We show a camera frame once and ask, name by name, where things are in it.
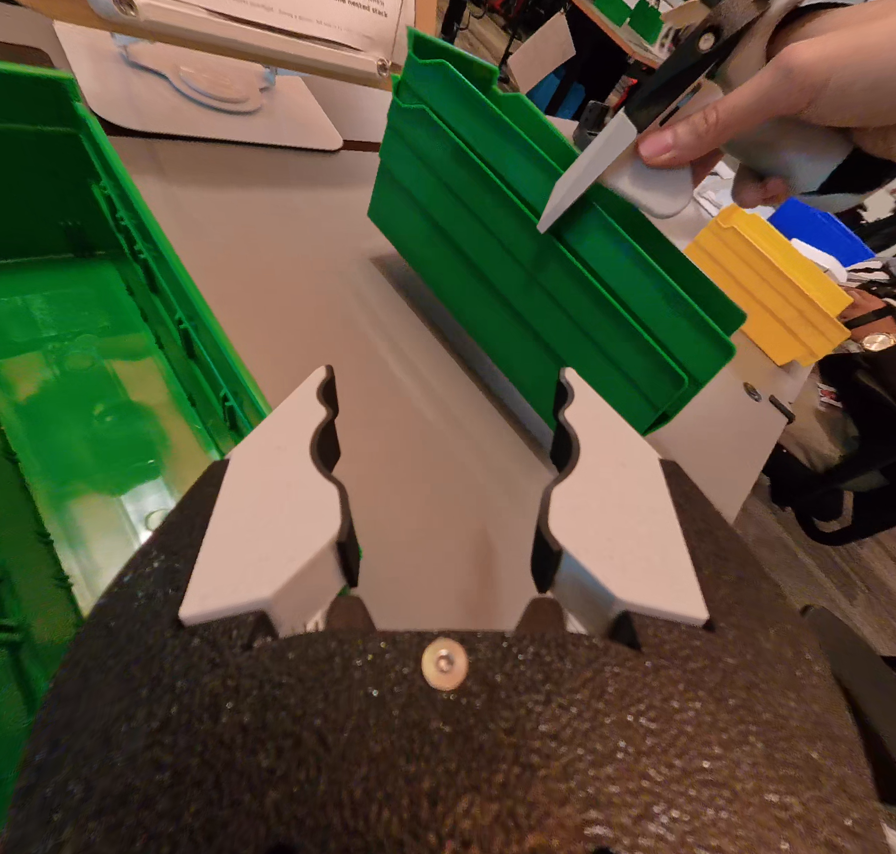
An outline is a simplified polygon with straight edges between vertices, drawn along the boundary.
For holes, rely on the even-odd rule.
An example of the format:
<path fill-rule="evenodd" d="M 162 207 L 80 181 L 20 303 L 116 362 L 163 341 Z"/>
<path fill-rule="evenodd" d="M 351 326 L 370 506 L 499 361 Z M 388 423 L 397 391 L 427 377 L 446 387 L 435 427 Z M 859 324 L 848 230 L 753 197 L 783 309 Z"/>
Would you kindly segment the white stand base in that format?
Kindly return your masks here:
<path fill-rule="evenodd" d="M 84 99 L 132 132 L 338 151 L 343 138 L 300 76 L 255 62 L 55 21 Z"/>

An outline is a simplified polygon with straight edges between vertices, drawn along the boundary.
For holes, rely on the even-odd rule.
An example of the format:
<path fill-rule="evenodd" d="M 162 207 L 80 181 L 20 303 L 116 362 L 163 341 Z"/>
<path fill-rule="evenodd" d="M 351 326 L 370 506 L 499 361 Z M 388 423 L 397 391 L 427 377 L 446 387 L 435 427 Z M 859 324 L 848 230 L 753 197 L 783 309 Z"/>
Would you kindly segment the yellow plastic bin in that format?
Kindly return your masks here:
<path fill-rule="evenodd" d="M 725 207 L 685 253 L 745 312 L 743 334 L 776 365 L 812 366 L 848 340 L 840 316 L 851 297 L 761 216 Z"/>

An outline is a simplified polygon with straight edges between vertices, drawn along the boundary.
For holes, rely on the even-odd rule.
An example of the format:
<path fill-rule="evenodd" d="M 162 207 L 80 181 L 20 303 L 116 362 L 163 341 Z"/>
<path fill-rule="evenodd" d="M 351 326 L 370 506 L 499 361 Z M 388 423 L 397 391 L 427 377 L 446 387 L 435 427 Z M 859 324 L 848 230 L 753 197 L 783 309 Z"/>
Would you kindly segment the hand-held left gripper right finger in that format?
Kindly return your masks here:
<path fill-rule="evenodd" d="M 622 615 L 706 628 L 700 588 L 655 449 L 574 369 L 554 396 L 550 458 L 531 570 L 575 631 L 606 636 Z"/>

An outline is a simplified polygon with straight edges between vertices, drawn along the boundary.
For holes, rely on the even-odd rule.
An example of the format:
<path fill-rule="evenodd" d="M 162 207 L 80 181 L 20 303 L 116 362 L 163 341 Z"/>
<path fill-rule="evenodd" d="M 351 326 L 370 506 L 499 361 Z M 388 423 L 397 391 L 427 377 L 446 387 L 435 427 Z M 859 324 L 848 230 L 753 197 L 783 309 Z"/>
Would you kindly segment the grey desk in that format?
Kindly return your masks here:
<path fill-rule="evenodd" d="M 388 629 L 510 629 L 550 431 L 367 217 L 373 143 L 336 153 L 149 137 L 113 147 L 270 406 L 330 364 L 337 476 Z"/>

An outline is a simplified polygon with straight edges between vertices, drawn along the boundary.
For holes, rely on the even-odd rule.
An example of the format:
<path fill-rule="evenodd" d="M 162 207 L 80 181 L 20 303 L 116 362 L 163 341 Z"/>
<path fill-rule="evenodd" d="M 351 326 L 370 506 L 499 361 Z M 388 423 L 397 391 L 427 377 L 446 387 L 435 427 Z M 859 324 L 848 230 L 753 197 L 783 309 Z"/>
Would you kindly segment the grey tilted panel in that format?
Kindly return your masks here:
<path fill-rule="evenodd" d="M 506 66 L 511 81 L 525 95 L 575 55 L 566 13 L 559 11 L 511 53 Z"/>

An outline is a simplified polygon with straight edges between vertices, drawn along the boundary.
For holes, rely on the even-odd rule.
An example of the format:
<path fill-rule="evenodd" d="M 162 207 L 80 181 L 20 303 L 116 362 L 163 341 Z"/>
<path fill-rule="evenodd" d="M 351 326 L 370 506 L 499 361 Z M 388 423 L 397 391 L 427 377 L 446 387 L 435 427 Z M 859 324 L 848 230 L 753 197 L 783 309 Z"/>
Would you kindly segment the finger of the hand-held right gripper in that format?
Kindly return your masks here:
<path fill-rule="evenodd" d="M 646 166 L 635 149 L 638 135 L 625 110 L 618 111 L 558 179 L 537 223 L 538 231 L 546 233 L 595 184 L 657 219 L 683 212 L 693 199 L 691 168 Z"/>

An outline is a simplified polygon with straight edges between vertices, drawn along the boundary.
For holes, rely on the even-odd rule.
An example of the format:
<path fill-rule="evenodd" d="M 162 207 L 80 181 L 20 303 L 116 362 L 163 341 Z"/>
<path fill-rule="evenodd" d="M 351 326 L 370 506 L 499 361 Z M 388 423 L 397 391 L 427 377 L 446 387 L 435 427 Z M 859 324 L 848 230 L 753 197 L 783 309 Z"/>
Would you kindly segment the wooden table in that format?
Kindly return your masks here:
<path fill-rule="evenodd" d="M 647 43 L 627 25 L 619 26 L 603 14 L 590 0 L 568 0 L 589 21 L 619 46 L 629 58 L 640 64 L 656 69 L 663 63 L 666 54 Z"/>

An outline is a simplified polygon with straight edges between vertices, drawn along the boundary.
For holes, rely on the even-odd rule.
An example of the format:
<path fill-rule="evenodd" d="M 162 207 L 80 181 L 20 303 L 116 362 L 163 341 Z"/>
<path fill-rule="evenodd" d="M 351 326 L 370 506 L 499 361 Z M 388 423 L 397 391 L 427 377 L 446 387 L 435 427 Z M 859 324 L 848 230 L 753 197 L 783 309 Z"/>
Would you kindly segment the person's right hand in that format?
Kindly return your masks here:
<path fill-rule="evenodd" d="M 646 166 L 689 166 L 702 181 L 732 139 L 778 118 L 848 132 L 876 158 L 895 158 L 895 0 L 819 9 L 778 26 L 767 64 L 700 111 L 640 136 Z"/>

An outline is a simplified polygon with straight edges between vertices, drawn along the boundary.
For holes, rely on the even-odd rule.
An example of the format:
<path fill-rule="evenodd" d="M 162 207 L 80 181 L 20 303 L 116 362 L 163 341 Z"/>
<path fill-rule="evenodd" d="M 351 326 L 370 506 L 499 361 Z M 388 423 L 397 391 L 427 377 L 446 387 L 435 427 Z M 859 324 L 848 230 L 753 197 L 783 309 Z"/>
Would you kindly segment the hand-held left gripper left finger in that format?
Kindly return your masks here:
<path fill-rule="evenodd" d="M 334 475 L 339 412 L 333 367 L 323 365 L 230 452 L 183 625 L 261 612 L 278 636 L 294 636 L 357 588 L 361 547 Z"/>

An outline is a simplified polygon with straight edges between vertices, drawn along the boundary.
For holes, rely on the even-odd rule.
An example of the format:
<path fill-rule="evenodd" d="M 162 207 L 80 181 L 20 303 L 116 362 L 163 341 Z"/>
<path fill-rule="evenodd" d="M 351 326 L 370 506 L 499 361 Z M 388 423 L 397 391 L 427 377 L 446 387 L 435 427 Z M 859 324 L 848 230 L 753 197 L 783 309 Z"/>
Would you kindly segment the blue plastic bin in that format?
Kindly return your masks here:
<path fill-rule="evenodd" d="M 810 245 L 845 268 L 877 259 L 875 252 L 837 217 L 799 199 L 786 200 L 768 222 L 788 240 Z"/>

